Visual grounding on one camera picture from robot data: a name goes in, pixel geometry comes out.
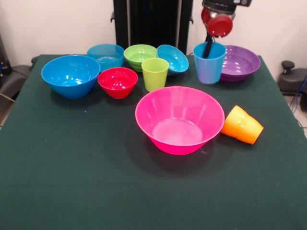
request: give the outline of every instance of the blue bowl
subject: blue bowl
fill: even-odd
[[[87,55],[100,64],[100,72],[114,67],[122,67],[124,49],[115,44],[101,44],[90,48]]]
[[[88,94],[96,83],[99,71],[99,63],[91,57],[68,55],[47,63],[41,74],[55,92],[74,99]]]
[[[176,47],[170,45],[161,45],[158,47],[157,56],[158,58],[162,58],[169,63],[169,75],[183,73],[189,68],[187,57]]]

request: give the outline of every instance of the tipped over cup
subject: tipped over cup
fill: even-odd
[[[255,118],[236,105],[227,116],[221,133],[253,145],[263,129]]]

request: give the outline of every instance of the cup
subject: cup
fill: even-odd
[[[203,84],[215,84],[222,74],[226,48],[222,44],[213,42],[208,58],[203,58],[207,43],[201,43],[194,48],[197,78]]]
[[[236,105],[227,116],[221,133],[253,145],[263,129],[255,118]]]
[[[142,62],[145,88],[148,92],[165,87],[168,62],[162,58],[153,57]]]

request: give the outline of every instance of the bowl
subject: bowl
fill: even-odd
[[[183,73],[189,68],[187,57],[176,47],[170,45],[159,46],[157,49],[157,57],[168,62],[168,75]]]
[[[209,94],[172,86],[152,91],[136,106],[141,130],[162,151],[186,155],[214,138],[224,125],[224,111]]]
[[[221,81],[242,81],[260,67],[259,57],[252,51],[239,46],[225,46],[226,55],[223,63]]]
[[[88,94],[96,83],[99,63],[83,55],[67,55],[47,63],[42,69],[43,80],[58,94],[74,99]]]
[[[127,97],[138,82],[138,75],[128,68],[111,68],[103,71],[98,76],[101,88],[115,99]]]
[[[100,64],[100,72],[114,67],[122,67],[124,49],[115,44],[101,44],[90,48],[87,55]]]
[[[142,62],[149,58],[155,58],[157,56],[157,49],[150,45],[133,45],[125,50],[124,56],[133,69],[141,72]]]

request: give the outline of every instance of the blue cup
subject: blue cup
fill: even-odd
[[[194,61],[197,78],[203,84],[215,84],[220,80],[226,48],[217,42],[212,43],[208,58],[202,58],[207,42],[194,48]]]
[[[124,61],[124,49],[115,44],[101,44],[90,48],[87,55],[98,61],[100,72],[114,67],[122,67]]]

